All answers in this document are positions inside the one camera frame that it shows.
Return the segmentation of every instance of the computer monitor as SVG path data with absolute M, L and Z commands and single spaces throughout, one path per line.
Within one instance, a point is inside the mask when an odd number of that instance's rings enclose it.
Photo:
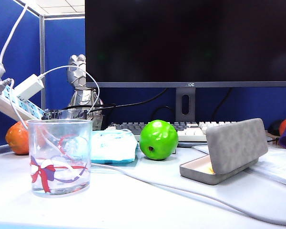
M 85 37 L 100 87 L 174 87 L 178 121 L 196 87 L 286 87 L 286 0 L 87 0 Z

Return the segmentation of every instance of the keyboard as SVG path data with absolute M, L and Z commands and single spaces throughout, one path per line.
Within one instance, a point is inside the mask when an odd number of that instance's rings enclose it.
M 206 142 L 205 131 L 212 126 L 225 125 L 235 122 L 174 122 L 170 123 L 178 133 L 179 142 Z M 111 124 L 106 130 L 129 129 L 137 139 L 146 123 Z

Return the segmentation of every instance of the power outlet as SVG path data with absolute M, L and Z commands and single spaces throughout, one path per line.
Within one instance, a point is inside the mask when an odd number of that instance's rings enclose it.
M 24 120 L 41 119 L 44 111 L 31 101 L 21 101 L 12 93 L 12 102 Z M 0 94 L 0 111 L 16 121 L 20 121 L 10 105 L 10 86 L 6 86 Z

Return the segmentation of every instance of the bow design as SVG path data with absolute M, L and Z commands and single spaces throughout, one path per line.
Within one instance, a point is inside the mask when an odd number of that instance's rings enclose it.
M 55 168 L 51 160 L 44 160 L 41 165 L 38 165 L 35 158 L 31 156 L 31 177 L 32 183 L 37 180 L 38 175 L 41 177 L 41 183 L 44 191 L 51 192 L 48 180 L 54 180 Z

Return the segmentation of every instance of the charging cable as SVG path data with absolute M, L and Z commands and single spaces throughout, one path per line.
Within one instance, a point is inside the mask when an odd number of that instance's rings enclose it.
M 28 4 L 25 4 L 25 6 L 24 6 L 20 16 L 18 17 L 18 19 L 16 20 L 13 28 L 10 31 L 10 34 L 9 34 L 9 36 L 8 36 L 6 42 L 5 42 L 5 44 L 4 44 L 4 46 L 3 46 L 2 50 L 1 50 L 1 53 L 0 53 L 0 63 L 3 63 L 3 56 L 4 56 L 4 53 L 6 51 L 6 48 L 8 47 L 8 45 L 9 45 L 9 43 L 11 41 L 11 38 L 13 37 L 14 32 L 15 32 L 15 30 L 16 30 L 19 22 L 20 22 L 20 20 L 22 19 L 24 13 L 27 11 L 27 8 L 28 8 Z
M 68 67 L 73 67 L 73 68 L 79 68 L 79 69 L 81 69 L 83 72 L 85 72 L 85 73 L 94 81 L 94 83 L 95 83 L 95 85 L 96 85 L 96 87 L 97 87 L 97 96 L 96 96 L 96 99 L 95 99 L 94 103 L 92 104 L 92 106 L 91 106 L 91 108 L 90 108 L 90 110 L 92 110 L 93 107 L 94 107 L 94 105 L 95 105 L 95 104 L 97 103 L 97 101 L 99 100 L 99 97 L 100 97 L 100 87 L 99 87 L 99 85 L 97 84 L 96 80 L 95 80 L 87 71 L 83 70 L 83 69 L 80 68 L 79 66 L 75 66 L 75 65 L 64 65 L 64 66 L 56 67 L 56 68 L 53 68 L 53 69 L 50 69 L 50 70 L 46 71 L 45 73 L 40 74 L 36 79 L 37 79 L 37 81 L 38 81 L 38 80 L 41 80 L 42 78 L 45 77 L 46 74 L 48 74 L 48 73 L 50 73 L 50 72 L 52 72 L 52 71 L 55 71 L 55 70 L 60 69 L 60 68 L 68 68 Z M 19 112 L 17 111 L 17 109 L 16 109 L 16 107 L 15 107 L 13 101 L 12 101 L 12 96 L 13 96 L 13 95 L 12 95 L 12 89 L 13 89 L 14 83 L 15 83 L 14 80 L 11 79 L 10 92 L 9 92 L 9 94 L 10 94 L 10 105 L 11 105 L 11 107 L 13 108 L 13 110 L 14 110 L 15 114 L 17 115 L 17 117 L 19 118 L 19 120 L 21 121 L 21 123 L 23 124 L 24 128 L 27 130 L 27 129 L 28 129 L 27 125 L 25 124 L 23 118 L 20 116 Z
M 9 34 L 7 40 L 5 41 L 5 44 L 4 44 L 4 46 L 3 46 L 2 50 L 1 50 L 1 53 L 0 53 L 0 80 L 1 80 L 1 77 L 3 76 L 3 74 L 5 73 L 5 68 L 4 68 L 4 66 L 3 66 L 3 56 L 4 56 L 4 53 L 5 53 L 5 51 L 6 51 L 7 47 L 8 47 L 8 45 L 9 45 L 9 43 L 10 43 L 12 37 L 13 37 L 13 35 L 14 35 L 14 32 L 15 32 L 15 30 L 16 30 L 16 28 L 17 28 L 19 22 L 21 21 L 21 19 L 22 19 L 24 13 L 26 12 L 27 8 L 28 8 L 28 4 L 25 4 L 25 6 L 24 6 L 24 8 L 23 8 L 23 10 L 22 10 L 22 12 L 21 12 L 21 14 L 20 14 L 20 16 L 19 16 L 18 19 L 16 20 L 16 22 L 15 22 L 13 28 L 12 28 L 11 31 L 10 31 L 10 34 Z
M 245 215 L 247 215 L 247 216 L 249 216 L 251 218 L 257 219 L 259 221 L 263 221 L 263 222 L 271 223 L 271 224 L 276 224 L 276 225 L 281 225 L 281 226 L 286 226 L 286 220 L 269 219 L 269 218 L 260 216 L 258 214 L 255 214 L 253 212 L 247 211 L 247 210 L 242 209 L 240 207 L 234 206 L 234 205 L 232 205 L 230 203 L 227 203 L 227 202 L 225 202 L 223 200 L 220 200 L 218 198 L 212 197 L 212 196 L 204 194 L 204 193 L 199 193 L 199 192 L 195 192 L 195 191 L 192 191 L 192 190 L 189 190 L 189 189 L 186 189 L 186 188 L 181 188 L 181 187 L 167 185 L 167 184 L 163 184 L 163 183 L 159 183 L 159 182 L 150 181 L 150 180 L 147 180 L 147 179 L 140 178 L 140 177 L 137 177 L 135 175 L 132 175 L 131 173 L 128 173 L 127 171 L 125 171 L 123 169 L 120 169 L 118 167 L 114 167 L 114 166 L 108 166 L 108 165 L 102 165 L 102 164 L 96 164 L 96 163 L 91 163 L 91 165 L 92 166 L 96 166 L 96 167 L 101 167 L 101 168 L 113 169 L 113 170 L 116 170 L 116 171 L 126 175 L 126 176 L 129 176 L 131 178 L 140 180 L 140 181 L 148 183 L 148 184 L 159 185 L 159 186 L 168 187 L 168 188 L 172 188 L 172 189 L 176 189 L 176 190 L 180 190 L 180 191 L 184 191 L 184 192 L 193 193 L 195 195 L 199 195 L 199 196 L 202 196 L 202 197 L 205 197 L 205 198 L 217 201 L 217 202 L 219 202 L 221 204 L 224 204 L 224 205 L 226 205 L 226 206 L 228 206 L 230 208 L 233 208 L 233 209 L 235 209 L 235 210 L 237 210 L 237 211 L 239 211 L 239 212 L 241 212 L 241 213 L 243 213 L 243 214 L 245 214 Z

